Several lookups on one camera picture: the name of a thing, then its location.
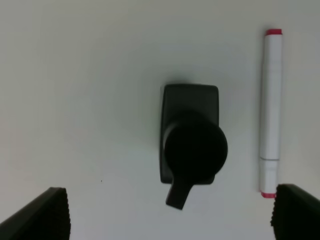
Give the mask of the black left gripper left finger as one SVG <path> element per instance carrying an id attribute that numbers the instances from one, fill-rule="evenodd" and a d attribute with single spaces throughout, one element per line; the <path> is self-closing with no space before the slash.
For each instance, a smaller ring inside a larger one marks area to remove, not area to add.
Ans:
<path id="1" fill-rule="evenodd" d="M 2 240 L 68 240 L 71 218 L 67 190 L 50 187 L 0 223 Z"/>

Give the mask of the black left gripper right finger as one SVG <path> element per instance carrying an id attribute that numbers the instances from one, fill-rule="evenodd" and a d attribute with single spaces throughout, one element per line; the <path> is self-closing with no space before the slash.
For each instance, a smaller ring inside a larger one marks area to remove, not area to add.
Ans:
<path id="1" fill-rule="evenodd" d="M 294 184 L 280 184 L 270 225 L 277 240 L 318 240 L 320 200 Z"/>

